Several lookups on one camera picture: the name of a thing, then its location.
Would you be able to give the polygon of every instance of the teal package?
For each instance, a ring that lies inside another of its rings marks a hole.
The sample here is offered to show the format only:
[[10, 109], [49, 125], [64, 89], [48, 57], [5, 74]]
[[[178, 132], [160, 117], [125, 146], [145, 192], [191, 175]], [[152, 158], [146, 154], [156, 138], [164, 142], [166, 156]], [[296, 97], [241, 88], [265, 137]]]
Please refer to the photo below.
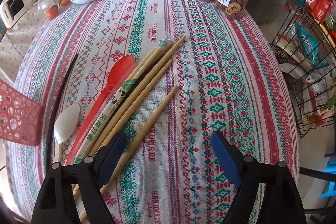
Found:
[[300, 26], [297, 22], [295, 23], [295, 29], [305, 52], [309, 55], [309, 59], [313, 62], [316, 68], [323, 68], [327, 66], [328, 64], [326, 64], [325, 61], [320, 63], [318, 48], [319, 43], [313, 37], [311, 32], [307, 28]]

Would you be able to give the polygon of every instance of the tomato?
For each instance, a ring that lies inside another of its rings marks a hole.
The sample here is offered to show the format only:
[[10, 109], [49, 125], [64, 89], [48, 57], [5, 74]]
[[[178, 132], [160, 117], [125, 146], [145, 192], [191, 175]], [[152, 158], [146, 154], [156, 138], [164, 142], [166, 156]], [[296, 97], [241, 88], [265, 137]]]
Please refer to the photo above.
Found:
[[69, 3], [70, 3], [70, 0], [60, 0], [60, 5], [62, 5], [62, 6], [66, 6], [66, 5], [68, 5]]
[[57, 15], [58, 15], [57, 5], [51, 6], [46, 12], [47, 19], [54, 19], [55, 17], [57, 17]]

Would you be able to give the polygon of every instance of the screw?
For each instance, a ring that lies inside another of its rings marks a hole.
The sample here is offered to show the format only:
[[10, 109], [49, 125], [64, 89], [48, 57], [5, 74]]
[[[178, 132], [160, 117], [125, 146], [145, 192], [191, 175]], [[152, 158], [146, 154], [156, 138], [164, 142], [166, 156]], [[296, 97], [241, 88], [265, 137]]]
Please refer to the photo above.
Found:
[[286, 163], [284, 161], [278, 162], [278, 165], [282, 168], [286, 167]]
[[86, 157], [85, 159], [84, 159], [84, 162], [86, 163], [86, 164], [89, 164], [89, 163], [91, 163], [93, 161], [93, 157]]
[[57, 169], [59, 167], [59, 162], [54, 162], [51, 166], [53, 169]]
[[253, 158], [251, 156], [245, 156], [244, 160], [247, 162], [253, 162]]

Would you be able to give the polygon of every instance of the blue gripper pad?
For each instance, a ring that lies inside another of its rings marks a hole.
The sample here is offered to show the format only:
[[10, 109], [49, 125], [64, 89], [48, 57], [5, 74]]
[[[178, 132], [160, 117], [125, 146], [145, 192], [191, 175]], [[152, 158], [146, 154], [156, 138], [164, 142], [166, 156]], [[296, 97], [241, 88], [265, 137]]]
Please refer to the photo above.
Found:
[[117, 166], [117, 163], [123, 154], [125, 147], [127, 145], [128, 139], [124, 133], [118, 132], [111, 140], [116, 138], [115, 143], [112, 145], [110, 151], [107, 153], [104, 161], [99, 167], [99, 178], [98, 185], [102, 187], [107, 184], [112, 177], [113, 171]]
[[239, 188], [242, 181], [240, 179], [238, 167], [229, 153], [229, 142], [225, 139], [220, 131], [212, 133], [210, 142], [228, 181], [236, 188]]

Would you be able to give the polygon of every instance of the blue stool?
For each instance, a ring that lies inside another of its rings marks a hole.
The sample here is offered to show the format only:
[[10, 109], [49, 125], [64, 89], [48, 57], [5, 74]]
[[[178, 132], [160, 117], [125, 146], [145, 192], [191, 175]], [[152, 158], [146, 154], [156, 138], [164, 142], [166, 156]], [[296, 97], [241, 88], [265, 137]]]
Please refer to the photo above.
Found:
[[[336, 161], [328, 162], [326, 172], [336, 175]], [[336, 195], [335, 182], [330, 182], [328, 191], [324, 194], [321, 194], [320, 197], [328, 198], [330, 196], [335, 196], [335, 195]]]

